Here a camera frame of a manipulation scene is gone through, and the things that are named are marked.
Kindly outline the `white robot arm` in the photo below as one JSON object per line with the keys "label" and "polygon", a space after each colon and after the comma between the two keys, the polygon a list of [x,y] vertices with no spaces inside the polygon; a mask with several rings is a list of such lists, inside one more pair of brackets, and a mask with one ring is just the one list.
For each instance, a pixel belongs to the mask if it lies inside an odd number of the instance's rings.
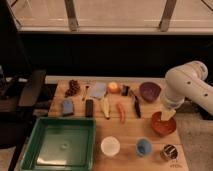
{"label": "white robot arm", "polygon": [[208,69],[200,61],[191,61],[169,69],[165,74],[166,86],[161,93],[161,119],[170,120],[186,98],[213,116],[213,86],[205,82],[207,76]]}

